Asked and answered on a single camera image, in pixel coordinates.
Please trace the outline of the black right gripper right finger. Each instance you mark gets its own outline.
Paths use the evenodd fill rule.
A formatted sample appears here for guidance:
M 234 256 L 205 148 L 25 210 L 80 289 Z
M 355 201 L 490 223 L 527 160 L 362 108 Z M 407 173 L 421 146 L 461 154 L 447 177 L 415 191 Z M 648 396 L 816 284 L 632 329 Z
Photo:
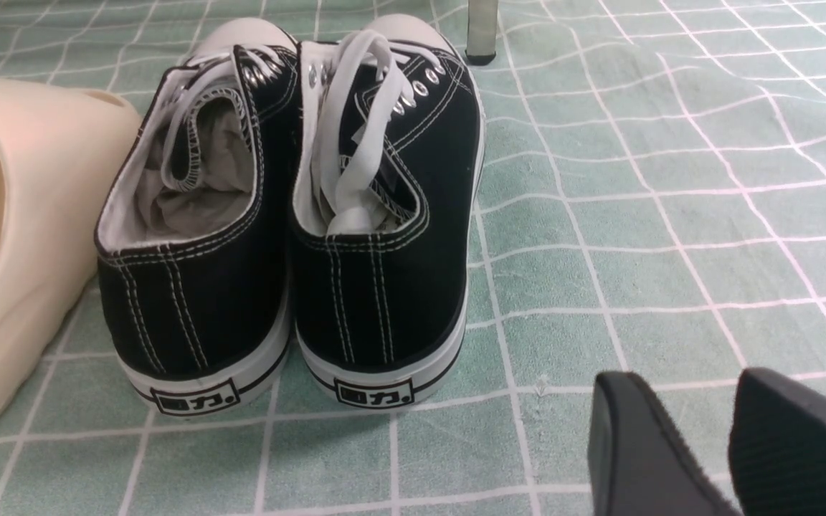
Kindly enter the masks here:
M 826 515 L 826 396 L 767 367 L 741 372 L 728 463 L 746 515 Z

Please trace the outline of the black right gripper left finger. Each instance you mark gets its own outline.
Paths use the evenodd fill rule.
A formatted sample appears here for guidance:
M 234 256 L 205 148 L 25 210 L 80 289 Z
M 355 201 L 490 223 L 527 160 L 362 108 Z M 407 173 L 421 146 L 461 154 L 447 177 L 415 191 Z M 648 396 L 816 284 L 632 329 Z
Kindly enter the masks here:
M 596 515 L 738 515 L 704 474 L 651 386 L 633 372 L 594 378 L 588 474 Z

